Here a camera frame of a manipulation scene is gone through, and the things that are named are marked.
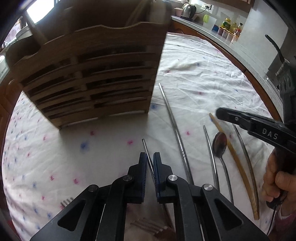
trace spoon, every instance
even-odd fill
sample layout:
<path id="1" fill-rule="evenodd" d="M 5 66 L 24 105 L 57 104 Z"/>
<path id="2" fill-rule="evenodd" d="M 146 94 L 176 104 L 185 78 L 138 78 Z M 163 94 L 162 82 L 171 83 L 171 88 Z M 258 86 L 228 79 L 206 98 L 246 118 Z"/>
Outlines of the spoon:
<path id="1" fill-rule="evenodd" d="M 222 163 L 224 172 L 225 172 L 225 176 L 226 176 L 226 181 L 227 181 L 227 185 L 228 185 L 228 190 L 229 190 L 229 194 L 230 194 L 230 201 L 233 204 L 233 195 L 232 195 L 232 189 L 231 189 L 231 184 L 230 184 L 230 179 L 229 179 L 229 175 L 228 175 L 228 171 L 227 171 L 227 167 L 225 165 L 225 162 L 222 158 L 222 155 L 224 154 L 225 150 L 227 147 L 227 137 L 223 132 L 218 132 L 213 140 L 212 143 L 212 148 L 213 148 L 213 153 L 216 157 L 218 157 Z"/>

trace window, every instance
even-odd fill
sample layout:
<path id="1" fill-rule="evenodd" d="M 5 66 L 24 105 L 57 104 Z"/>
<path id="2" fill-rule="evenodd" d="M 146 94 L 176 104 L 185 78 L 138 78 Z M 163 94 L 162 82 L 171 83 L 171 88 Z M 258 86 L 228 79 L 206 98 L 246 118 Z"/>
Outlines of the window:
<path id="1" fill-rule="evenodd" d="M 34 23 L 44 18 L 46 14 L 54 7 L 54 0 L 37 0 L 28 9 L 27 12 Z"/>

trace wall outlet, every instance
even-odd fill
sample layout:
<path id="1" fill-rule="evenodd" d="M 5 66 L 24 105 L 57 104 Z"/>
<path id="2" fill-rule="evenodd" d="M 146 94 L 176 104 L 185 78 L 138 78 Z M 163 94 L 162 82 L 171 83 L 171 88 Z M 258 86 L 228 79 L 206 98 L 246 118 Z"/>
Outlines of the wall outlet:
<path id="1" fill-rule="evenodd" d="M 211 4 L 203 4 L 202 5 L 202 8 L 206 8 L 206 9 L 209 9 L 209 10 L 211 10 L 212 9 L 212 5 Z"/>

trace metal chopstick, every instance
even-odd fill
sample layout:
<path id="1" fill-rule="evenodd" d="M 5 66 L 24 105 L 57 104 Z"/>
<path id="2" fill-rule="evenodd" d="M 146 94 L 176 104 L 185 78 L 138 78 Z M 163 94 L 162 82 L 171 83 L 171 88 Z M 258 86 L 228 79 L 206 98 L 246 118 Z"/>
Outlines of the metal chopstick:
<path id="1" fill-rule="evenodd" d="M 142 139 L 142 143 L 143 143 L 143 146 L 144 146 L 144 149 L 145 149 L 145 153 L 147 155 L 147 161 L 148 161 L 150 173 L 152 175 L 153 182 L 154 182 L 154 185 L 155 185 L 153 162 L 151 160 L 151 157 L 150 157 L 150 154 L 149 154 L 145 139 Z M 168 208 L 167 208 L 166 204 L 164 204 L 164 203 L 161 204 L 161 209 L 163 210 L 163 214 L 165 216 L 167 224 L 169 225 L 169 227 L 171 227 L 173 229 L 173 222 L 172 222 L 172 220 L 170 218 L 170 213 L 168 211 Z"/>
<path id="2" fill-rule="evenodd" d="M 210 142 L 210 139 L 209 139 L 209 135 L 207 134 L 207 129 L 206 129 L 205 125 L 203 125 L 203 129 L 204 129 L 205 138 L 207 140 L 207 147 L 209 149 L 210 158 L 211 158 L 211 165 L 212 165 L 213 178 L 214 178 L 214 186 L 218 191 L 220 191 L 219 178 L 218 178 L 218 172 L 217 172 L 217 167 L 216 167 L 216 163 L 215 163 L 215 158 L 214 158 L 211 142 Z"/>
<path id="3" fill-rule="evenodd" d="M 242 140 L 242 137 L 241 137 L 237 127 L 235 126 L 235 124 L 232 124 L 232 125 L 234 127 L 234 130 L 235 130 L 238 138 L 239 138 L 239 142 L 241 143 L 242 149 L 244 151 L 244 155 L 245 155 L 247 163 L 248 163 L 248 167 L 249 167 L 250 174 L 251 174 L 251 179 L 252 179 L 252 184 L 253 184 L 253 188 L 254 188 L 255 201 L 256 201 L 257 213 L 258 213 L 258 218 L 259 218 L 259 215 L 260 215 L 260 212 L 259 212 L 259 197 L 258 197 L 257 184 L 256 184 L 256 179 L 255 179 L 252 163 L 251 163 L 249 154 L 247 152 L 246 146 L 244 145 L 244 141 Z"/>
<path id="4" fill-rule="evenodd" d="M 164 93 L 164 91 L 162 89 L 162 86 L 161 86 L 160 83 L 158 85 L 159 85 L 160 91 L 161 91 L 161 93 L 163 95 L 163 99 L 165 101 L 165 105 L 166 105 L 167 110 L 168 110 L 168 115 L 170 117 L 170 121 L 172 123 L 173 129 L 174 129 L 174 132 L 175 132 L 175 136 L 176 136 L 177 142 L 179 144 L 179 150 L 180 150 L 181 156 L 183 157 L 183 164 L 184 164 L 184 167 L 185 167 L 187 179 L 188 179 L 190 184 L 194 185 L 194 181 L 193 181 L 193 178 L 192 178 L 189 162 L 188 162 L 188 159 L 187 159 L 187 155 L 186 155 L 186 152 L 185 152 L 185 148 L 184 148 L 184 145 L 183 145 L 183 142 L 182 142 L 182 139 L 181 139 L 181 135 L 180 135 L 177 123 L 176 123 L 175 118 L 173 116 L 173 112 L 172 112 L 172 110 L 170 108 L 168 100 L 167 100 L 167 98 L 165 96 L 165 93 Z"/>
<path id="5" fill-rule="evenodd" d="M 220 158 L 220 161 L 222 163 L 222 166 L 223 166 L 223 169 L 224 169 L 224 173 L 225 173 L 225 176 L 226 176 L 226 182 L 227 182 L 227 185 L 228 185 L 228 191 L 229 191 L 229 195 L 230 195 L 230 201 L 231 201 L 232 204 L 234 204 L 233 194 L 232 194 L 232 188 L 231 188 L 231 183 L 230 183 L 230 179 L 229 179 L 228 170 L 227 170 L 226 164 L 225 164 L 225 162 L 224 162 L 224 160 L 223 160 L 222 157 Z"/>

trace electric kettle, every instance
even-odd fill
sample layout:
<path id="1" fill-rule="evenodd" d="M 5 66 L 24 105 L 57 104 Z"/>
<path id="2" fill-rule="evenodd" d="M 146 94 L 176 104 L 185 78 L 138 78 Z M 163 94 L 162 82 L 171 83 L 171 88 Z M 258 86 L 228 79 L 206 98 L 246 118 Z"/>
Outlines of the electric kettle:
<path id="1" fill-rule="evenodd" d="M 192 19 L 195 12 L 196 12 L 196 7 L 194 5 L 186 3 L 183 6 L 181 18 Z"/>

